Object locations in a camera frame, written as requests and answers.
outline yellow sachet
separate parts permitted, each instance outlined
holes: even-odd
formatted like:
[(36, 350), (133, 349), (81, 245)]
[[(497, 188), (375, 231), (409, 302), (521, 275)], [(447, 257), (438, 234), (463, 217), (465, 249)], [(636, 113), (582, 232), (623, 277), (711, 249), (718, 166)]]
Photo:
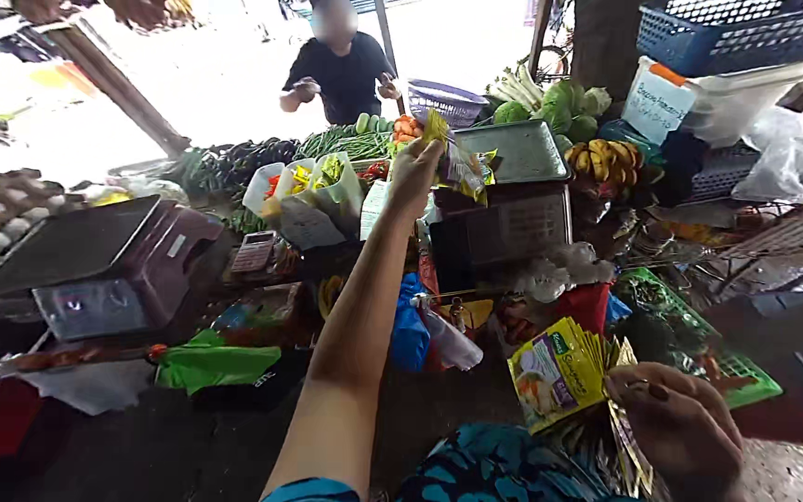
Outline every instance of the yellow sachet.
[(560, 320), (507, 360), (531, 434), (604, 399), (603, 375), (573, 325)]

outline person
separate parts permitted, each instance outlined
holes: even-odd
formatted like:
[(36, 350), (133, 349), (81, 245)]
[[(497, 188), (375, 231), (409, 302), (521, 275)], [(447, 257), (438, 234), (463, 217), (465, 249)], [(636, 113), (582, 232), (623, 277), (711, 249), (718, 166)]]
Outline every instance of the person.
[(290, 68), (281, 109), (295, 112), (319, 94), (332, 124), (355, 123), (362, 113), (380, 115), (375, 80), (381, 97), (401, 95), (383, 49), (373, 37), (358, 31), (358, 14), (349, 0), (311, 0), (311, 9), (315, 37), (299, 50)]
[[(367, 500), (377, 395), (408, 234), (441, 151), (438, 141), (416, 139), (396, 158), (385, 209), (321, 331), (263, 502)], [(742, 438), (708, 382), (657, 363), (613, 368), (604, 382), (675, 501), (744, 500)], [(523, 428), (465, 425), (433, 449), (396, 499), (630, 500), (592, 479), (573, 479), (554, 460), (559, 456)]]

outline handwritten sign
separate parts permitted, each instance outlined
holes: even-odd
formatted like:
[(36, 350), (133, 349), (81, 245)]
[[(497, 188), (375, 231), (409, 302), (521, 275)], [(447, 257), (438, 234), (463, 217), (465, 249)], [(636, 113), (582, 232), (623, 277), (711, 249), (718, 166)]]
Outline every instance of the handwritten sign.
[(688, 88), (643, 72), (627, 97), (622, 118), (646, 139), (661, 145), (668, 131), (680, 127), (695, 101), (696, 95)]

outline calculator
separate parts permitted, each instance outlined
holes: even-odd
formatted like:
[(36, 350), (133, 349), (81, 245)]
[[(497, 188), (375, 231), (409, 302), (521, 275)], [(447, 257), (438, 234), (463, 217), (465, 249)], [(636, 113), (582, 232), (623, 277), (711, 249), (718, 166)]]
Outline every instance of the calculator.
[(232, 272), (259, 271), (265, 268), (275, 244), (274, 231), (246, 234), (231, 265)]

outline metal tray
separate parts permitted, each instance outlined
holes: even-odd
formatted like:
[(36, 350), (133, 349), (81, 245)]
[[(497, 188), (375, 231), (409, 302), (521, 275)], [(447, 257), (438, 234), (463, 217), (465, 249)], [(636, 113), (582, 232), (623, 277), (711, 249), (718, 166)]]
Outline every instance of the metal tray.
[(572, 171), (563, 162), (544, 120), (525, 120), (454, 131), (458, 145), (473, 153), (497, 148), (500, 165), (494, 180), (502, 183), (565, 181)]
[(0, 297), (110, 269), (158, 202), (150, 196), (46, 218), (0, 262)]

